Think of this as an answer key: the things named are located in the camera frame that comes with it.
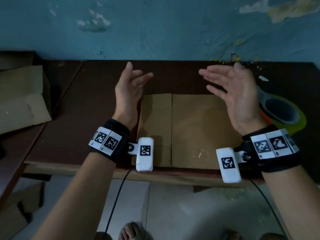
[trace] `tiled floor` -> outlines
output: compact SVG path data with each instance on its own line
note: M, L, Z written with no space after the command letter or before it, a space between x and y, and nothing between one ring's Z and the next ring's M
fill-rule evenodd
M29 240L50 212L72 177L52 176L45 188L44 206L13 240ZM34 183L21 179L17 188ZM104 231L118 193L113 180L98 231ZM270 199L265 186L262 190ZM226 229L238 231L244 240L256 240L267 232L280 233L268 205L255 189L212 188L193 193L192 186L126 181L122 187L108 233L114 240L127 222L146 229L146 240L221 239Z

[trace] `hand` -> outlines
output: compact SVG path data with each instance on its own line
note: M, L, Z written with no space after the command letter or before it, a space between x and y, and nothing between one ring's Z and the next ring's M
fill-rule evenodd
M259 113L257 84L249 69L237 62L234 66L210 65L199 74L226 91L207 85L207 89L222 98L227 105L231 124L240 134L246 135L266 127Z
M138 122L137 103L142 97L143 86L153 77L153 73L142 73L142 70L133 70L132 63L128 62L115 86L116 107L112 118L129 130Z

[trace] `cable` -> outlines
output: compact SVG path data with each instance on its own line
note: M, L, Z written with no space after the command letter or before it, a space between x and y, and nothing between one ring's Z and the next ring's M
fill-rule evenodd
M127 174L126 174L125 177L123 178L122 183L121 183L121 185L120 185L120 188L119 188L119 190L118 190L117 197L115 198L115 202L114 202L113 208L112 208L111 213L110 213L110 217L109 217L109 220L108 220L108 224L106 225L106 231L104 232L104 239L106 238L107 231L108 231L108 228L109 228L109 225L110 225L110 221L111 221L111 217L112 217L113 211L115 210L115 207L116 207L116 204L117 204L117 201L118 201L118 197L119 197L120 191L121 191L121 189L122 189L122 185L123 185L123 183L125 182L128 174L131 172L131 170L132 170L132 168L127 172Z
M262 194L262 196L263 196L263 198L265 199L266 203L267 203L267 204L268 204L268 206L270 207L270 209L271 209L271 211L272 211L272 213L273 213L273 215L274 215L274 217L275 217L275 219L276 219L276 221L277 221L277 223L278 223L279 227L281 228L281 230L282 230L282 232L283 232L283 234L284 234L284 236L285 236L286 240L289 240L289 239L288 239L288 237L287 237L287 235L286 235L285 230L283 229L283 227L282 227L282 225L281 225L281 222L280 222L279 218L277 217L277 215L276 215L276 213L275 213L274 209L272 208L272 206L271 206L270 202L268 201L268 199L266 198L266 196L264 195L264 193L261 191L261 189L258 187L258 185L257 185L257 184L252 180L252 179L250 179L250 178L248 178L248 177L247 177L247 179L248 179L248 180L250 180L250 181L251 181L251 183L253 183L253 185L254 185L254 186L258 189L258 191Z

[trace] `teal wall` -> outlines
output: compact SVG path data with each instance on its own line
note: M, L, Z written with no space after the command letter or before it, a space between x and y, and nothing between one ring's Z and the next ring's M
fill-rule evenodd
M258 1L0 0L0 48L54 60L230 60L236 53L319 65L318 1L276 17L266 11L296 0Z

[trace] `forearm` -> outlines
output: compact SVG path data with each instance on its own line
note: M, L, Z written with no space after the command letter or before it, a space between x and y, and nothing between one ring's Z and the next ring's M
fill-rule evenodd
M33 239L93 239L116 164L89 153Z
M262 175L291 237L319 238L320 190L302 166Z

